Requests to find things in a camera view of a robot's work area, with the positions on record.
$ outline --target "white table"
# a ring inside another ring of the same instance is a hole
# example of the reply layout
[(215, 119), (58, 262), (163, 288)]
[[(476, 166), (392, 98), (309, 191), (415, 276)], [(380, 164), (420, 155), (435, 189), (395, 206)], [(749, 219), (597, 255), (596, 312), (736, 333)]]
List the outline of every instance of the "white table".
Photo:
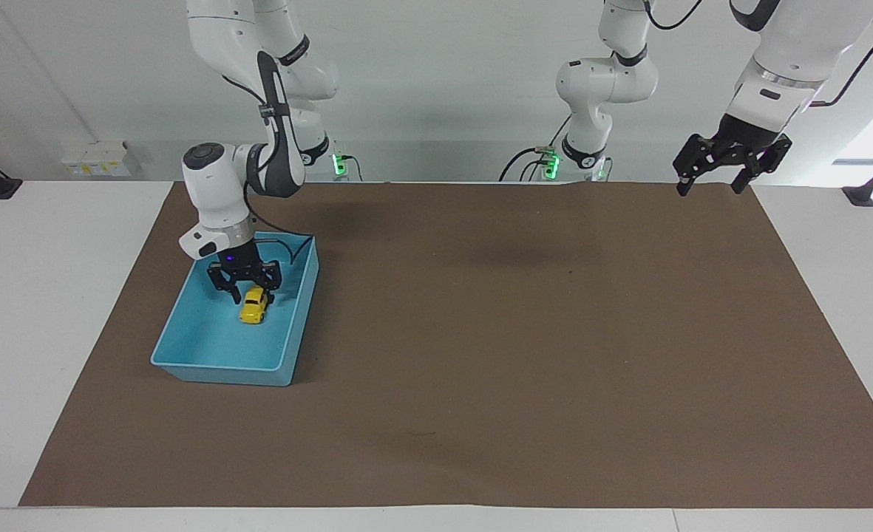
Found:
[[(0, 530), (873, 530), (873, 511), (808, 509), (15, 509), (169, 186), (29, 182), (0, 202)], [(873, 397), (873, 210), (755, 191)]]

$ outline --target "green indicator light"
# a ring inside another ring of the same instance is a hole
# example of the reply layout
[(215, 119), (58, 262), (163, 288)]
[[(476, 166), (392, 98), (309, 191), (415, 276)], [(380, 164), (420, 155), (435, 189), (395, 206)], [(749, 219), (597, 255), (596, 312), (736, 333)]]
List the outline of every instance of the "green indicator light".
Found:
[(331, 160), (334, 161), (335, 175), (345, 175), (345, 173), (347, 173), (347, 164), (344, 161), (341, 161), (338, 154), (331, 154)]
[(609, 181), (611, 179), (611, 172), (613, 171), (613, 159), (608, 157), (604, 160), (604, 164), (601, 165), (601, 169), (597, 172), (597, 181)]
[(550, 181), (557, 179), (558, 166), (561, 166), (561, 157), (553, 154), (551, 160), (548, 161), (547, 168), (545, 168), (545, 179)]

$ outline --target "power outlet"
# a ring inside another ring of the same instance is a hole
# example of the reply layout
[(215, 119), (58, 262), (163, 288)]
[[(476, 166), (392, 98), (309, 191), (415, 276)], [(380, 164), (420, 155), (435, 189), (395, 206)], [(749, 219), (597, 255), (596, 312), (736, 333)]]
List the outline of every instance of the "power outlet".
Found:
[(126, 142), (119, 140), (65, 146), (61, 164), (75, 177), (132, 177), (140, 170)]
[(547, 181), (557, 181), (560, 166), (561, 157), (553, 149), (546, 151), (541, 158), (541, 176)]

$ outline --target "brown paper sheet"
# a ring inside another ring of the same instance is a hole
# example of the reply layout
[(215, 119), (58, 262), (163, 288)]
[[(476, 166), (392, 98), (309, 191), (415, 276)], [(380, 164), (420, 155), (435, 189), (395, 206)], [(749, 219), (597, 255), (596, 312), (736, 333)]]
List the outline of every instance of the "brown paper sheet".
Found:
[(190, 266), (176, 185), (21, 504), (873, 508), (873, 403), (751, 193), (254, 205), (318, 236), (291, 387), (150, 366)]

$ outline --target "wall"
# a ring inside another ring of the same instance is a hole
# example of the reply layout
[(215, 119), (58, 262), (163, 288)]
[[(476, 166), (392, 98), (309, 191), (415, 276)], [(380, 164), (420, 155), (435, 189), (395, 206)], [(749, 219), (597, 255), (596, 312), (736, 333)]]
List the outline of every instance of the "wall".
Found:
[[(656, 17), (676, 19), (687, 4), (661, 3)], [(558, 67), (606, 54), (601, 6), (298, 0), (316, 50), (342, 72), (341, 93), (321, 105), (325, 125), (368, 179), (386, 180), (492, 180), (510, 154), (548, 142), (567, 115), (554, 91)], [(175, 179), (195, 142), (260, 140), (253, 104), (194, 56), (185, 11), (181, 0), (0, 0), (1, 168), (64, 178), (60, 142), (126, 139), (149, 178)], [(614, 178), (673, 181), (670, 161), (692, 132), (714, 132), (757, 39), (724, 0), (703, 4), (680, 30), (653, 31), (658, 91), (611, 106)], [(763, 180), (814, 183), (872, 118), (873, 62), (842, 104), (795, 121), (795, 148)]]

